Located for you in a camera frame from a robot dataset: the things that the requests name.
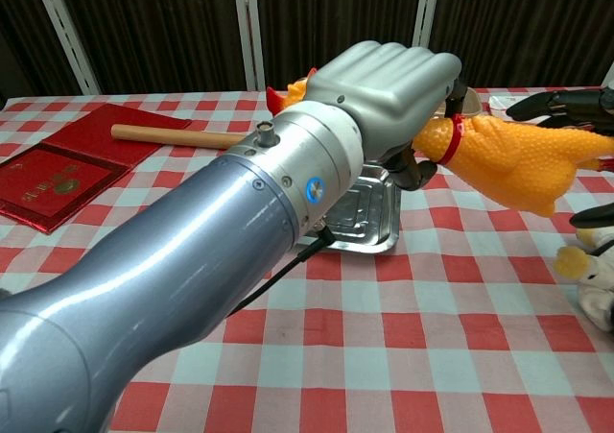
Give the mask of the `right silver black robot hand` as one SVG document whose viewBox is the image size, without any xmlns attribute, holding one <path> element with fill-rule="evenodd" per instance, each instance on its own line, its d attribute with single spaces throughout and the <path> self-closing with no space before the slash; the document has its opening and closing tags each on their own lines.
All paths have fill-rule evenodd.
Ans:
<svg viewBox="0 0 614 433">
<path fill-rule="evenodd" d="M 538 126 L 578 127 L 613 138 L 613 81 L 598 89 L 554 90 L 533 94 L 507 108 L 517 122 L 546 116 Z M 583 210 L 570 219 L 576 229 L 613 227 L 613 203 Z"/>
</svg>

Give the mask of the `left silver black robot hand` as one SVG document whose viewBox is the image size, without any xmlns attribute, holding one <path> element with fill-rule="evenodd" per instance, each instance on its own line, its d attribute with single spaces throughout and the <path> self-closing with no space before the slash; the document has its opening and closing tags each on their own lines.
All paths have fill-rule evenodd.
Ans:
<svg viewBox="0 0 614 433">
<path fill-rule="evenodd" d="M 376 161 L 395 184 L 421 188 L 437 171 L 418 164 L 411 145 L 454 90 L 461 60 L 400 43 L 362 41 L 312 75 L 303 99 L 343 110 L 362 136 L 366 161 Z"/>
</svg>

